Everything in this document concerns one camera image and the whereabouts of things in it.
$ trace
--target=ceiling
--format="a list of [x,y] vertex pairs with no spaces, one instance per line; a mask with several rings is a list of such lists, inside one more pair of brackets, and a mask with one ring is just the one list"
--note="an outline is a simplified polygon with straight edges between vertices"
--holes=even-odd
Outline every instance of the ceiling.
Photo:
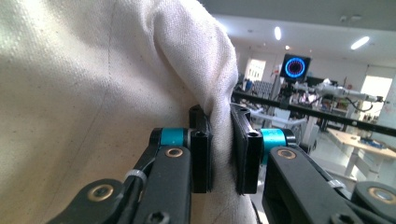
[[[396,0],[218,0],[201,3],[239,48],[396,68]],[[277,41],[274,29],[282,29]],[[363,36],[365,46],[350,46]]]

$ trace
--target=monitor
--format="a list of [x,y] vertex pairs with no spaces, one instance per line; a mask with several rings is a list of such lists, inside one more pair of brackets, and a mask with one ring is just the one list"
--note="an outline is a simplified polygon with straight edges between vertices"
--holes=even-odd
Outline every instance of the monitor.
[[310,63],[310,58],[285,54],[280,76],[288,82],[304,81]]

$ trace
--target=ceiling light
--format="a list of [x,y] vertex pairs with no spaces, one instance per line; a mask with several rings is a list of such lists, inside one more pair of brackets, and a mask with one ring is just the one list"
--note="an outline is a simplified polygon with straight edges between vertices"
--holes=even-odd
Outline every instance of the ceiling light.
[[275,38],[276,38],[277,40],[280,40],[281,37],[282,37],[282,34],[280,33],[280,28],[279,28],[279,26],[277,26],[277,27],[275,28]]
[[365,43],[367,43],[369,41],[370,37],[365,36],[364,38],[356,41],[355,43],[353,43],[353,45],[350,47],[351,49],[358,49],[360,48],[362,45],[364,45]]

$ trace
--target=table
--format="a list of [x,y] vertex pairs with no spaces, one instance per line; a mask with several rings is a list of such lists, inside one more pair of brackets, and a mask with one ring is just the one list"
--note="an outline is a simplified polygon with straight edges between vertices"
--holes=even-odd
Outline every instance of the table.
[[[329,128],[327,129],[327,131],[335,140],[337,140],[342,145],[353,147],[352,155],[349,158],[349,162],[346,166],[346,170],[344,173],[344,175],[347,177],[351,176],[353,167],[357,166],[366,176],[367,180],[375,181],[378,179],[379,170],[384,159],[392,158],[396,160],[396,152],[388,148],[380,149],[377,147],[371,147],[369,145],[362,144],[359,142],[361,138],[355,134],[343,133]],[[360,150],[372,154],[374,157],[374,164],[369,165],[362,158],[360,158]]]

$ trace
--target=circular display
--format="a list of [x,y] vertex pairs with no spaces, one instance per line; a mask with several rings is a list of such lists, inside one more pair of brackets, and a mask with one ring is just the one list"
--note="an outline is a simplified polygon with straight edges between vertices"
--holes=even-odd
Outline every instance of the circular display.
[[291,58],[286,63],[285,71],[289,77],[300,77],[305,71],[305,63],[300,58]]

